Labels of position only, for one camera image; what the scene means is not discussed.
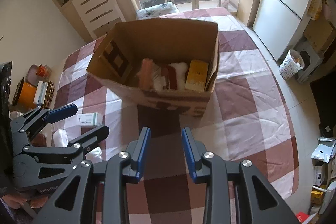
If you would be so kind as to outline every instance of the white medicine box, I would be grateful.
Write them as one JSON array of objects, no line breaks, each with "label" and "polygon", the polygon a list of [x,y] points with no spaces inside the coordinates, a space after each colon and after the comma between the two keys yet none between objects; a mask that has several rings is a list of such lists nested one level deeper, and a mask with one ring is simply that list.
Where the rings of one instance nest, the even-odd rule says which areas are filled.
[{"label": "white medicine box", "polygon": [[77,114],[77,125],[82,127],[97,127],[103,124],[103,115],[98,112]]},{"label": "white medicine box", "polygon": [[314,166],[314,181],[313,185],[320,186],[324,182],[325,177],[325,164],[323,162],[318,162]]}]

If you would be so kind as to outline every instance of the white wall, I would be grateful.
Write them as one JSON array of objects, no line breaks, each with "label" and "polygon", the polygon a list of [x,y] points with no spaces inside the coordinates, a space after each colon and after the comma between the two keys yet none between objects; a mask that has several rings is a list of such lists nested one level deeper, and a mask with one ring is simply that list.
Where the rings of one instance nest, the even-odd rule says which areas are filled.
[{"label": "white wall", "polygon": [[0,0],[0,63],[13,61],[10,102],[31,65],[52,67],[85,45],[52,0]]}]

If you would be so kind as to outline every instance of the refrigerator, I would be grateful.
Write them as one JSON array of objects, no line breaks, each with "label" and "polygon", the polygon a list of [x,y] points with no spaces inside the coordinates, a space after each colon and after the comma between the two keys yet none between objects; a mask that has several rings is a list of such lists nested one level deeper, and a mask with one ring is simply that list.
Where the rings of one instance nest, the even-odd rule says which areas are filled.
[{"label": "refrigerator", "polygon": [[311,0],[260,0],[253,24],[255,33],[275,60],[283,58],[300,40],[310,18]]}]

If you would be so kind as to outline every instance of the metal screw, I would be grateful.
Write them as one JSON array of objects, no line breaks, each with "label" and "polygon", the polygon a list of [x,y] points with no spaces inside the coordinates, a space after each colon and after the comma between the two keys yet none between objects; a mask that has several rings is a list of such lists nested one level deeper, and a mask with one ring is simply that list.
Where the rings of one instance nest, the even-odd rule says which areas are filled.
[{"label": "metal screw", "polygon": [[212,152],[205,152],[204,153],[204,157],[206,159],[211,159],[211,158],[213,158],[213,156],[214,156],[214,154]]},{"label": "metal screw", "polygon": [[87,160],[81,162],[81,167],[88,167],[88,166],[90,166],[90,163]]},{"label": "metal screw", "polygon": [[128,157],[128,152],[126,152],[126,151],[122,151],[122,152],[120,152],[119,153],[119,158],[122,158],[122,159],[126,159],[127,157]]},{"label": "metal screw", "polygon": [[245,167],[250,167],[252,165],[252,162],[250,160],[243,160],[241,162]]}]

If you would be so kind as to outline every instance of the orange container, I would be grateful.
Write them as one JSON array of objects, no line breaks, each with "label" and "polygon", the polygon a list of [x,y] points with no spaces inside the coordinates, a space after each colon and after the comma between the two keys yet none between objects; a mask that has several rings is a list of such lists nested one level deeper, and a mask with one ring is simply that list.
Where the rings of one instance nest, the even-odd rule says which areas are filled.
[{"label": "orange container", "polygon": [[21,92],[18,94],[18,103],[25,106],[26,108],[35,108],[34,98],[36,93],[36,87],[33,85],[23,82]]}]

